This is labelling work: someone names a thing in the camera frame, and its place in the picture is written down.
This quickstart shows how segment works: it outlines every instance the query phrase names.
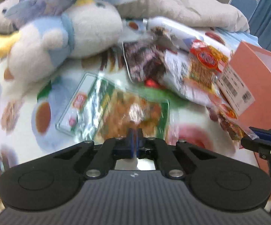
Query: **food package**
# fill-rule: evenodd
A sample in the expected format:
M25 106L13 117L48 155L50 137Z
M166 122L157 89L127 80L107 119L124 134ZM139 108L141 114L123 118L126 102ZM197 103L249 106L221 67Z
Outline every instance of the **food package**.
M183 24L180 24L174 20L165 18L165 17L154 17L149 18L146 21L147 30L153 30L155 27L161 27L169 31L172 40L179 49L183 49L186 52L189 52L192 42L195 39L204 41L208 45L211 45L217 48L219 51L223 52L225 55L230 55L231 51L220 41L217 41L217 38L212 35L212 37L201 33L196 29L187 27Z
M235 111L226 102L214 105L213 109L218 114L221 126L226 129L233 141L240 141L246 135L253 140L258 138L250 128L238 120Z
M195 40L190 49L190 72L185 80L194 81L201 89L213 92L215 82L227 63L228 57L222 52Z
M156 44L142 40L123 43L123 48L128 75L133 83L157 79L164 74L164 53L156 48Z
M129 128L164 139L168 119L168 101L150 101L103 77L85 74L56 128L78 141L102 144L108 138L125 137Z

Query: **plush toy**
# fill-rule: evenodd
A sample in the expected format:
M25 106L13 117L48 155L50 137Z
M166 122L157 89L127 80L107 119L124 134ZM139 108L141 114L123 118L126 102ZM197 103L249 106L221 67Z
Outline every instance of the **plush toy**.
M68 57L89 57L111 47L121 31L115 7L102 1L78 0L60 16L41 17L10 36L0 35L0 58L7 56L8 64L4 78L36 82ZM7 32L3 28L0 34Z

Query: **orange box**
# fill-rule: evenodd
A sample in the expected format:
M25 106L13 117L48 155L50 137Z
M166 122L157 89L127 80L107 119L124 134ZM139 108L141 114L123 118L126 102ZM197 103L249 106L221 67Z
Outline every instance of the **orange box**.
M229 66L231 72L224 70L218 85L238 119L248 127L271 129L271 52L241 42Z

